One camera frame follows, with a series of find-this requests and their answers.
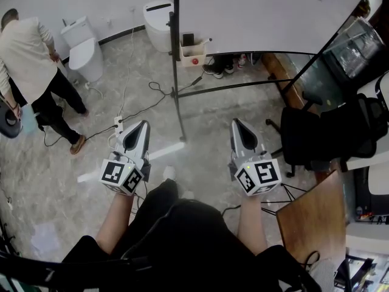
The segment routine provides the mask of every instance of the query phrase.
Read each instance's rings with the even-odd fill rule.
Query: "whiteboard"
[[[361,0],[180,0],[179,29],[207,53],[316,54]]]

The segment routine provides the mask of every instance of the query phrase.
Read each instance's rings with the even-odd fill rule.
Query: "beige shirt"
[[[29,18],[10,21],[0,36],[0,92],[11,88],[9,76],[28,103],[36,101],[57,73],[47,44],[51,33],[38,21]]]

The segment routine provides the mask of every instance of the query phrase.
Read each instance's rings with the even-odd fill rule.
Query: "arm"
[[[60,56],[55,52],[55,44],[52,34],[50,33],[49,29],[44,27],[39,22],[38,18],[36,19],[36,21],[38,25],[39,35],[41,36],[42,41],[46,44],[47,48],[49,49],[50,58],[53,61],[58,61]]]
[[[3,60],[0,58],[0,92],[4,96],[5,100],[8,102],[9,106],[12,108],[13,113],[16,118],[20,119],[20,106],[15,102],[13,98],[12,90],[10,83],[8,81],[8,72],[5,68]]]
[[[267,249],[267,241],[262,225],[261,198],[242,196],[238,238],[255,255]]]
[[[96,236],[98,246],[105,253],[112,253],[127,230],[133,202],[134,195],[126,196],[119,193],[115,195],[105,221]]]

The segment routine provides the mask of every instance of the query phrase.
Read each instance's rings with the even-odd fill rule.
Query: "person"
[[[179,199],[175,179],[175,169],[166,167],[163,183],[146,196],[130,225],[134,195],[116,194],[96,238],[83,236],[63,263],[85,265],[84,275],[95,280],[100,291],[214,283],[285,291],[279,280],[286,287],[304,285],[308,291],[320,291],[282,246],[267,247],[259,196],[242,196],[236,237],[214,207]],[[96,269],[93,263],[119,259],[130,260],[133,271],[116,268],[107,276],[94,276],[90,270]],[[72,291],[83,288],[80,278],[75,281]]]
[[[223,72],[232,74],[233,70],[233,54],[215,55],[212,58],[212,64],[202,66],[202,70],[207,75],[213,75],[217,79],[223,78]]]
[[[18,11],[11,9],[1,19],[0,37],[0,92],[8,101],[16,118],[21,117],[21,106],[12,94],[9,77],[12,78],[27,103],[35,112],[70,143],[70,153],[75,155],[85,143],[85,136],[70,129],[62,118],[62,110],[51,93],[63,99],[78,114],[86,117],[86,109],[80,95],[57,68],[60,59],[55,52],[52,34],[38,18],[19,20]]]

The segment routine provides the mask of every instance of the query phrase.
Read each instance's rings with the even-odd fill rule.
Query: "whiteboard stand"
[[[233,88],[242,88],[245,86],[252,86],[252,85],[263,85],[266,83],[275,83],[281,97],[284,100],[284,103],[286,106],[289,106],[288,101],[286,100],[286,93],[292,88],[293,84],[307,71],[309,67],[312,66],[313,63],[323,54],[323,52],[328,48],[328,46],[334,41],[336,36],[338,35],[338,31],[329,39],[329,41],[324,45],[324,47],[321,48],[319,52],[314,54],[314,56],[310,59],[310,61],[304,66],[304,68],[294,77],[291,79],[271,79],[271,76],[268,78],[268,80],[265,81],[256,81],[256,82],[248,82],[248,83],[239,83],[236,85],[226,85],[226,86],[218,86],[215,88],[210,88],[210,89],[203,89],[203,90],[198,90],[198,91],[192,91],[192,92],[187,92],[187,93],[179,93],[178,90],[178,79],[177,79],[177,61],[180,61],[180,48],[179,48],[179,40],[180,40],[180,31],[179,31],[179,12],[180,12],[180,0],[174,0],[174,12],[170,12],[170,22],[167,23],[167,25],[170,27],[170,38],[171,38],[171,52],[169,54],[171,55],[172,62],[173,62],[173,77],[174,77],[174,87],[172,88],[173,91],[171,93],[172,98],[174,98],[174,103],[176,105],[176,110],[177,110],[177,116],[181,128],[181,133],[182,136],[180,137],[180,140],[182,142],[186,142],[187,137],[185,134],[185,129],[184,125],[182,123],[182,117],[181,117],[181,112],[180,112],[180,107],[179,107],[179,99],[183,97],[189,97],[189,96],[194,96],[198,94],[204,94],[204,93],[209,93],[209,92],[216,92],[216,91],[222,91],[226,89],[233,89]],[[222,55],[222,54],[240,54],[240,53],[250,53],[250,51],[241,51],[241,52],[228,52],[228,53],[219,53],[219,54],[214,54],[214,55]],[[269,53],[269,51],[251,51],[251,53]],[[298,54],[308,54],[306,52],[294,52]],[[281,82],[289,82],[283,89],[280,88],[279,83]]]

